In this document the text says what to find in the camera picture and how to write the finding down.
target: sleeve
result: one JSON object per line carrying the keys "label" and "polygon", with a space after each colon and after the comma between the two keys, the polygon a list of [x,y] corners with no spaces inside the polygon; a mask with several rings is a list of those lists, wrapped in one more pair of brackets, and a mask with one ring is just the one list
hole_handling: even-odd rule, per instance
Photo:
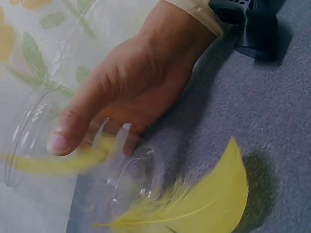
{"label": "sleeve", "polygon": [[188,12],[217,37],[223,37],[227,26],[222,23],[214,11],[208,6],[210,0],[165,0]]}

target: finger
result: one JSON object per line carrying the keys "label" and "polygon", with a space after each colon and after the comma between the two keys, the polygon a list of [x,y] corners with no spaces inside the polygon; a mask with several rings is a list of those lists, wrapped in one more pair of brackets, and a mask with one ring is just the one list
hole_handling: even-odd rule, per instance
{"label": "finger", "polygon": [[123,153],[126,156],[130,156],[135,151],[141,134],[148,128],[148,126],[141,126],[141,125],[131,125],[130,133],[126,138],[124,143]]}
{"label": "finger", "polygon": [[78,147],[79,150],[88,149],[93,145],[96,134],[106,120],[107,117],[100,114],[98,114],[93,120],[91,120],[87,133]]}
{"label": "finger", "polygon": [[102,135],[108,134],[109,136],[116,137],[123,124],[123,122],[115,121],[111,118],[108,119],[107,122],[104,124]]}
{"label": "finger", "polygon": [[97,68],[83,83],[69,105],[63,110],[48,142],[48,150],[57,155],[71,153],[82,142],[90,121],[116,98],[112,73],[105,66]]}

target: feather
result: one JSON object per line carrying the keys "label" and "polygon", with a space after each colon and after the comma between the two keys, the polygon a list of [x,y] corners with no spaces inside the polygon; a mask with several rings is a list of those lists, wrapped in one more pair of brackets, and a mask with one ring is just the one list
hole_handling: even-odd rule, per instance
{"label": "feather", "polygon": [[216,167],[190,188],[177,179],[161,197],[142,197],[110,224],[113,233],[230,233],[245,210],[248,183],[234,138]]}
{"label": "feather", "polygon": [[32,158],[24,156],[0,156],[16,170],[44,176],[71,176],[78,175],[104,162],[115,149],[114,139],[103,136],[97,148],[80,150],[76,158]]}

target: black plastic device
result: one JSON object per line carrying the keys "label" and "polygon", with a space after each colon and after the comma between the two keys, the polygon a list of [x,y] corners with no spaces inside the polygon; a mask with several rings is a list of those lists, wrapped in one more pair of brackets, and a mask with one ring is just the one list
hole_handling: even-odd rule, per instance
{"label": "black plastic device", "polygon": [[263,0],[210,0],[209,6],[222,22],[241,28],[236,51],[257,60],[275,60],[278,21]]}

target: clear plastic cup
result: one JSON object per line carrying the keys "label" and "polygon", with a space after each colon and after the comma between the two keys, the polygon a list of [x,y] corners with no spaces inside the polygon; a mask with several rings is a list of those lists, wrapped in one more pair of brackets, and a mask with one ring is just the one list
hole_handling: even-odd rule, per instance
{"label": "clear plastic cup", "polygon": [[[36,168],[42,165],[39,172],[25,172],[20,166],[21,161],[46,158],[62,164],[79,157],[79,150],[68,156],[56,156],[46,148],[57,117],[68,101],[62,93],[44,87],[35,89],[26,98],[2,148],[2,178],[7,188],[27,200],[41,219],[40,223],[27,223],[29,226],[42,225],[44,229],[38,232],[109,232],[108,229],[92,228],[92,225],[110,222],[142,195],[151,197],[159,194],[164,172],[161,155],[141,138],[105,119],[102,124],[97,122],[94,140],[84,141],[98,150],[102,135],[113,138],[115,150],[109,151],[104,162],[82,174],[69,173],[65,176],[47,172],[41,163],[36,165]],[[123,147],[129,138],[136,140],[138,146],[131,156],[126,156]],[[12,217],[5,230],[16,232],[14,227],[18,225],[20,228],[21,224],[25,223],[18,217]],[[27,224],[23,232],[36,233],[31,228],[27,230]]]}

